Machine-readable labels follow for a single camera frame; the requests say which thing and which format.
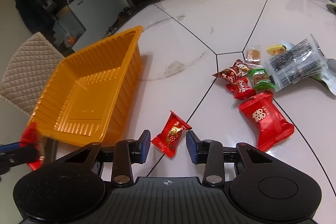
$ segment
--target seaweed snack package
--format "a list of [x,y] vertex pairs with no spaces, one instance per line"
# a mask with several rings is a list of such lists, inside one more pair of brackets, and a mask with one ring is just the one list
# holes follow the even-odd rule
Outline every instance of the seaweed snack package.
[[284,46],[286,48],[286,51],[290,50],[291,48],[293,48],[295,45],[293,43],[287,42],[285,40],[281,40],[281,45]]
[[257,124],[260,131],[258,149],[264,152],[294,133],[294,125],[286,121],[272,100],[273,93],[267,90],[238,106],[249,120]]
[[225,86],[238,100],[245,100],[255,95],[255,90],[249,87],[246,78],[238,79]]
[[271,82],[265,69],[253,69],[249,72],[252,87],[255,90],[268,90],[275,88],[275,84]]
[[170,112],[170,117],[164,129],[151,141],[151,143],[171,158],[175,155],[177,145],[182,136],[182,131],[191,130],[191,126],[184,122],[174,112]]
[[237,79],[243,77],[248,74],[250,69],[246,66],[240,59],[237,59],[233,66],[224,69],[218,73],[215,73],[213,76],[224,78],[230,83],[233,83]]
[[336,95],[336,60],[328,59],[328,69],[310,76],[314,80],[320,82],[327,90]]
[[328,68],[327,59],[312,35],[290,50],[265,60],[265,66],[270,79],[276,84],[275,91]]

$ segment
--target round table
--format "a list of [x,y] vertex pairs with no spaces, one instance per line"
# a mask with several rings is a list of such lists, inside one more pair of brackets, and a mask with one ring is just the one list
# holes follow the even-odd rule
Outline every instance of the round table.
[[[163,0],[149,5],[119,31],[142,25],[139,48],[144,72],[134,97],[126,139],[138,139],[150,130],[159,134],[174,111],[193,127],[199,139],[213,139],[223,146],[238,142],[256,145],[258,131],[239,112],[223,79],[212,74],[242,59],[246,46],[266,48],[281,40],[297,44],[310,33],[327,58],[336,59],[336,17],[328,12],[328,0]],[[335,96],[307,78],[275,93],[275,104],[295,133],[268,153],[313,177],[322,189],[322,201],[314,219],[336,221],[336,168],[332,161]],[[75,147],[59,144],[58,156]],[[112,164],[105,164],[102,178],[110,180]],[[151,145],[147,161],[132,165],[134,178],[199,176],[204,165],[194,165],[184,136],[174,158],[162,157]],[[226,164],[226,180],[235,177]]]

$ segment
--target wall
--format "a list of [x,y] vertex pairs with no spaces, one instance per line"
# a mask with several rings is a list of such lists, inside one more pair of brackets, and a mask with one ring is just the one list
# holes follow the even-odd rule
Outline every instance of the wall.
[[[31,36],[24,25],[14,0],[0,0],[0,77],[17,48]],[[17,142],[27,125],[28,116],[0,99],[0,144]],[[22,218],[12,197],[15,183],[29,172],[19,165],[1,176],[0,224],[18,224]]]

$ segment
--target quilted chair cover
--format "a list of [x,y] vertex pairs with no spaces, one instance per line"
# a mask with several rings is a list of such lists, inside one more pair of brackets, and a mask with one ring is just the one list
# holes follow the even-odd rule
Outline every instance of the quilted chair cover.
[[0,83],[0,95],[27,114],[34,110],[44,86],[63,55],[35,33],[12,56]]

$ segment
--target wrapped candy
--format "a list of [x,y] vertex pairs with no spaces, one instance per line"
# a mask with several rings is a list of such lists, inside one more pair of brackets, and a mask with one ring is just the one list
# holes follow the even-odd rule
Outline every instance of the wrapped candy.
[[170,112],[170,117],[164,129],[151,141],[151,143],[171,158],[175,155],[177,145],[182,136],[182,131],[191,130],[191,126],[184,122],[174,112]]
[[[23,132],[20,141],[20,147],[33,145],[37,150],[41,152],[41,144],[37,135],[36,122],[31,122]],[[43,164],[43,157],[38,156],[36,161],[28,163],[28,166],[35,171]]]
[[249,76],[255,90],[275,88],[275,84],[271,82],[265,69],[253,69],[249,72]]
[[267,48],[267,52],[269,55],[277,55],[285,51],[286,51],[286,48],[284,45],[276,45],[276,46]]
[[234,98],[238,100],[245,100],[255,95],[255,90],[248,86],[246,78],[238,79],[232,84],[227,84],[226,88],[231,91]]
[[294,125],[286,121],[272,100],[273,93],[267,90],[238,106],[249,120],[257,124],[260,130],[258,149],[261,151],[269,150],[294,133]]
[[237,59],[232,67],[215,73],[213,76],[224,78],[230,83],[233,83],[235,80],[246,75],[249,71],[250,69],[240,59]]

